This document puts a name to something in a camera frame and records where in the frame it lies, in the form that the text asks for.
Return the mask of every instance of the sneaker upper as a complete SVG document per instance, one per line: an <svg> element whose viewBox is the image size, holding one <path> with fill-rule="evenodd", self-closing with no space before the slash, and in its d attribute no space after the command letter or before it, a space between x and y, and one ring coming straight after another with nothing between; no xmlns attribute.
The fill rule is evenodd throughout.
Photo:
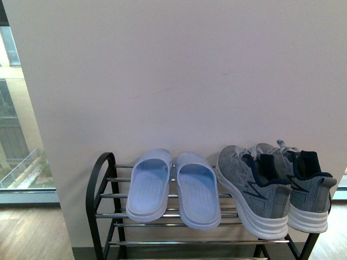
<svg viewBox="0 0 347 260"><path fill-rule="evenodd" d="M220 153L217 166L255 214L264 218L288 215L290 181L279 178L272 155L254 161L246 149L228 146Z"/></svg>
<svg viewBox="0 0 347 260"><path fill-rule="evenodd" d="M330 207L329 191L336 185L336 179L321 171L316 152L299 152L297 148L286 147L281 140L277 143L280 148L258 144L257 156L261 153L274 155L280 176L291 181L290 203L303 211L326 212Z"/></svg>

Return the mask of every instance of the chrome bar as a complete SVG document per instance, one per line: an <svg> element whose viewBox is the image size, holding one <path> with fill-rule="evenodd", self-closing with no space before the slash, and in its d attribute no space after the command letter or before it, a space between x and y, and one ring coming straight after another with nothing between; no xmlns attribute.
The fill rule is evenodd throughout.
<svg viewBox="0 0 347 260"><path fill-rule="evenodd" d="M216 241L150 241L150 242L126 242L126 241L110 241L110 245L126 245L126 246L155 246L155 245L266 245L266 244L285 244L289 240L216 240Z"/></svg>
<svg viewBox="0 0 347 260"><path fill-rule="evenodd" d="M118 228L146 228L146 227L187 227L183 223L115 223ZM242 223L220 223L218 226L242 226Z"/></svg>
<svg viewBox="0 0 347 260"><path fill-rule="evenodd" d="M102 198L120 198L120 199L124 199L128 197L128 194L126 193L117 193L117 194L101 194L100 197ZM224 193L224 194L219 194L220 198L232 198L232 196L228 193ZM169 194L169 198L171 199L177 199L178 195L177 194Z"/></svg>
<svg viewBox="0 0 347 260"><path fill-rule="evenodd" d="M134 168L135 164L116 164L116 168Z"/></svg>
<svg viewBox="0 0 347 260"><path fill-rule="evenodd" d="M128 218L126 213L98 213L95 214L96 218ZM222 218L238 218L237 213L222 213ZM163 214L162 218L180 218L177 213Z"/></svg>
<svg viewBox="0 0 347 260"><path fill-rule="evenodd" d="M121 182L130 182L131 178L107 178L107 181L111 183L121 183Z"/></svg>
<svg viewBox="0 0 347 260"><path fill-rule="evenodd" d="M116 168L134 168L134 164L116 164Z"/></svg>
<svg viewBox="0 0 347 260"><path fill-rule="evenodd" d="M119 210L125 211L126 209L124 207L121 207ZM236 210L237 209L235 207L221 207L221 211L236 211ZM170 207L170 208L167 208L166 211L179 211L179 208Z"/></svg>
<svg viewBox="0 0 347 260"><path fill-rule="evenodd" d="M180 258L179 260L268 260L267 257L228 257L228 258ZM138 258L127 258L126 260L158 260L158 259L138 259ZM169 258L161 258L161 260L177 260Z"/></svg>

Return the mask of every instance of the gray fabric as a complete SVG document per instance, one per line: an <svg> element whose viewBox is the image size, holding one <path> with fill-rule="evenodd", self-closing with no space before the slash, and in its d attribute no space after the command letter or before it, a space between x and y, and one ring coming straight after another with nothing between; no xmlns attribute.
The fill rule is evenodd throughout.
<svg viewBox="0 0 347 260"><path fill-rule="evenodd" d="M330 207L329 190L336 184L336 179L331 177L316 176L308 180L299 180L294 176L293 164L288 160L286 152L280 152L268 144L259 144L265 154L272 154L275 158L275 166L282 178L288 178L293 189L290 195L290 203L297 209L322 213Z"/></svg>
<svg viewBox="0 0 347 260"><path fill-rule="evenodd" d="M250 209L260 217L282 218L289 211L290 185L270 184L259 187L250 167L241 160L247 152L237 156L236 146L228 146L219 155L218 167L222 175L243 195Z"/></svg>

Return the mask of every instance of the wooden floor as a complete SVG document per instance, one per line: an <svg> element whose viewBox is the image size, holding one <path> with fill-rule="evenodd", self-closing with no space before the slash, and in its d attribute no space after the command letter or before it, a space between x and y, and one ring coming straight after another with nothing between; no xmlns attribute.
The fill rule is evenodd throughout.
<svg viewBox="0 0 347 260"><path fill-rule="evenodd" d="M73 260L60 208L0 209L1 260Z"/></svg>
<svg viewBox="0 0 347 260"><path fill-rule="evenodd" d="M328 221L310 260L347 259L347 202L335 202ZM61 210L0 208L0 259L73 260Z"/></svg>

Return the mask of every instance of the glass window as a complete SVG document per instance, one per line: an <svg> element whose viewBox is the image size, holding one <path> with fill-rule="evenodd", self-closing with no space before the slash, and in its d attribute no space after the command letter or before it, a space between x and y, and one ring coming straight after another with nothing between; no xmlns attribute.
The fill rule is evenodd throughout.
<svg viewBox="0 0 347 260"><path fill-rule="evenodd" d="M11 29L0 32L0 189L55 189Z"/></svg>
<svg viewBox="0 0 347 260"><path fill-rule="evenodd" d="M5 45L7 56L11 66L20 66L20 58L18 57L15 41L12 36L11 28L9 26L1 26L2 40Z"/></svg>

